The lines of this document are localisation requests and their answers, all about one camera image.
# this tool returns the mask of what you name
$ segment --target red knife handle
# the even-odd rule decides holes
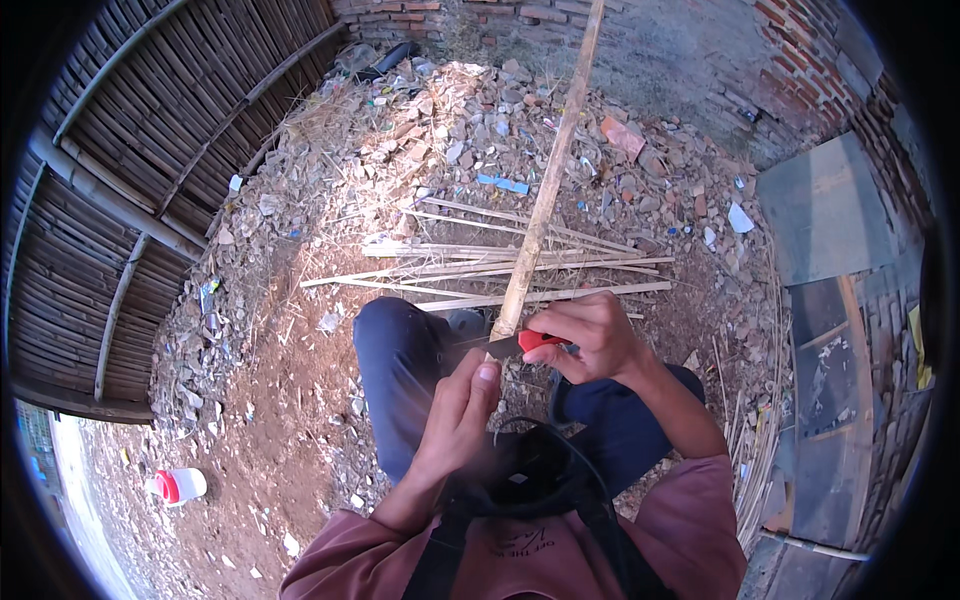
[[[523,348],[524,352],[529,352],[534,348],[545,346],[547,344],[570,344],[569,340],[558,338],[549,333],[539,333],[530,329],[523,329],[516,335],[516,342]]]

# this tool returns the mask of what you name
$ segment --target black harness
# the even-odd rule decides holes
[[[545,423],[517,418],[503,425],[516,420],[536,426],[496,448],[498,467],[490,483],[451,477],[440,524],[423,549],[403,600],[450,597],[467,528],[475,518],[525,520],[570,511],[577,512],[603,550],[628,599],[675,598],[620,527],[606,486],[587,458]]]

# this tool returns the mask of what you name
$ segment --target person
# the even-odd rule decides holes
[[[569,443],[592,463],[607,501],[671,449],[684,457],[646,494],[633,522],[614,517],[638,550],[632,570],[649,565],[664,597],[734,598],[746,559],[736,539],[731,460],[700,380],[664,365],[610,292],[553,302],[525,326],[579,347],[541,346],[523,361],[548,365],[572,384],[552,399],[551,414],[586,426]],[[498,362],[481,348],[460,359],[454,350],[465,336],[457,327],[397,298],[364,306],[353,336],[379,465],[393,487],[369,517],[342,510],[330,518],[281,583],[283,600],[436,595],[408,586],[415,570],[438,568],[421,567],[420,558],[446,520],[444,485],[482,464],[479,457],[497,460],[486,426],[500,397]],[[615,555],[577,511],[468,523],[453,572],[418,585],[445,576],[448,597],[458,599],[624,597],[607,560]]]

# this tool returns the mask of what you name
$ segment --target pink t-shirt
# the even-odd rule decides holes
[[[730,457],[686,460],[620,525],[679,598],[734,598],[747,560],[736,540]],[[339,511],[280,584],[281,600],[397,599],[438,520],[409,538]],[[623,598],[576,513],[529,521],[478,518],[467,532],[451,598]]]

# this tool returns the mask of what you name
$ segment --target plastic jug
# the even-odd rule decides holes
[[[168,507],[180,506],[206,493],[206,478],[198,468],[159,469],[144,488],[162,497]]]

